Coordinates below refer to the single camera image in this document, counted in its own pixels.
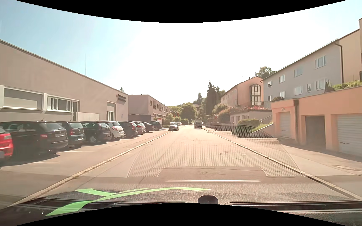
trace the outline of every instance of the sidewalk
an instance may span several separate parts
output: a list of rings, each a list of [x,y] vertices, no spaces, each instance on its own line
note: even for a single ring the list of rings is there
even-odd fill
[[[277,138],[238,138],[229,131],[204,129],[362,197],[361,158],[287,146]]]

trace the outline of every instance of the white car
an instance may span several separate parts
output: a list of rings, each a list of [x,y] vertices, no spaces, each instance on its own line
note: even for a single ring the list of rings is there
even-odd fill
[[[120,137],[124,136],[124,129],[119,124],[118,121],[98,121],[98,122],[104,122],[110,127],[111,131],[111,140],[119,140]]]

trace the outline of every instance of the beige building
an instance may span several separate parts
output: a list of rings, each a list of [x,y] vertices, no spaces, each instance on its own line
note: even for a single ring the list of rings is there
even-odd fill
[[[127,94],[0,40],[0,122],[127,119]]]
[[[150,95],[129,95],[128,120],[153,121],[165,118],[170,109]]]

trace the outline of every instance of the black car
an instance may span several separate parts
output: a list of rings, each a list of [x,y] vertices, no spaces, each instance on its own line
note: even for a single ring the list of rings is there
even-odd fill
[[[68,146],[81,147],[85,141],[83,126],[78,121],[56,121],[66,129],[68,135]]]
[[[15,155],[55,153],[68,146],[66,129],[54,121],[8,121],[0,126],[11,134]]]
[[[155,131],[163,129],[160,122],[158,122],[158,121],[150,121],[150,124],[154,125],[154,130]]]
[[[138,126],[134,122],[119,121],[119,124],[124,129],[122,138],[133,137],[138,135]]]
[[[110,127],[104,122],[81,121],[86,141],[91,144],[111,140]]]

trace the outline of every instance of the building sign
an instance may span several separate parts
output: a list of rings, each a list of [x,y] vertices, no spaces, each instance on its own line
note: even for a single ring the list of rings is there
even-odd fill
[[[117,99],[122,100],[123,102],[127,101],[127,98],[125,96],[121,96],[117,94]]]

